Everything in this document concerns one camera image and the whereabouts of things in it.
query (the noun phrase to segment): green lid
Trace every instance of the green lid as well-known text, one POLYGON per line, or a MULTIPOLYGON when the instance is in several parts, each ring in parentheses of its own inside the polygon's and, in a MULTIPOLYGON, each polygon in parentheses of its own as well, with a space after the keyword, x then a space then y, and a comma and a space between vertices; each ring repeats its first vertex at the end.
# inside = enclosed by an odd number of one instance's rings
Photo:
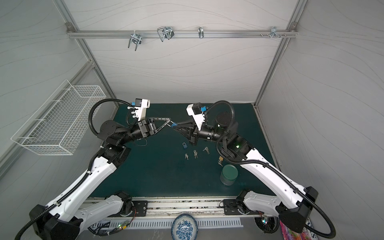
POLYGON ((222 176, 228 181, 236 180, 238 176, 237 168, 231 164, 227 164, 223 167, 222 176))

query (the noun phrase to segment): metal clamp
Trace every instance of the metal clamp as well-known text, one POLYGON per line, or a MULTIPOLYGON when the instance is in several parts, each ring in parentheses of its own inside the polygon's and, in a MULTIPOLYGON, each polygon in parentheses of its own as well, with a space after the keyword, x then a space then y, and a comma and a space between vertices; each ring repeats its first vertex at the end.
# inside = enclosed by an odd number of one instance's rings
POLYGON ((204 38, 204 29, 203 29, 203 27, 199 27, 198 28, 198 30, 199 30, 199 38, 204 38))
POLYGON ((281 37, 281 35, 280 34, 277 34, 276 33, 276 27, 274 26, 274 27, 272 27, 272 29, 271 29, 271 33, 270 34, 268 34, 268 36, 270 37, 270 38, 273 38, 273 37, 281 37))
POLYGON ((164 41, 166 37, 168 40, 170 40, 175 35, 171 26, 163 26, 158 28, 157 34, 159 35, 161 41, 164 41))
POLYGON ((135 51, 137 50, 137 47, 139 44, 141 44, 141 36, 139 34, 133 33, 131 34, 131 38, 129 39, 128 48, 131 45, 131 43, 136 44, 135 51))

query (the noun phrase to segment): bunch of keys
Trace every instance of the bunch of keys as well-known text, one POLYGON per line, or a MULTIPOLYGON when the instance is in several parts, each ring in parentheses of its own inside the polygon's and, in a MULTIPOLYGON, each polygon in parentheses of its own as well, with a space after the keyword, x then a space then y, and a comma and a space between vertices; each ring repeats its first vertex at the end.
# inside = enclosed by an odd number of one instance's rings
POLYGON ((223 166, 223 165, 222 165, 223 160, 224 160, 224 158, 223 158, 222 156, 220 156, 220 157, 218 158, 217 163, 218 163, 220 166, 223 166))
POLYGON ((209 154, 208 147, 205 147, 203 151, 207 151, 207 153, 209 154))

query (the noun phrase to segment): blue and white plate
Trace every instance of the blue and white plate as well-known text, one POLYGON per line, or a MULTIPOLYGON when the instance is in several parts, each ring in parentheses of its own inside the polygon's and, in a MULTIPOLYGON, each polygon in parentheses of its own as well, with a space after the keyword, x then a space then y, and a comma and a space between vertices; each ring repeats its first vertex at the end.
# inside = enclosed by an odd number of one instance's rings
POLYGON ((196 240, 197 222, 189 214, 178 216, 170 229, 173 240, 196 240))

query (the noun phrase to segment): white wire basket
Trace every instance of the white wire basket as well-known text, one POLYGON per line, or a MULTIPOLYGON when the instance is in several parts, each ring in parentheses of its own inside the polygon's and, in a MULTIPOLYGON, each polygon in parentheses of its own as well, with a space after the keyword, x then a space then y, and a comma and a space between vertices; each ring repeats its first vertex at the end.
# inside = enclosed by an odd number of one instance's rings
POLYGON ((38 155, 73 155, 88 129, 91 107, 105 97, 97 85, 73 86, 66 80, 11 140, 38 155))

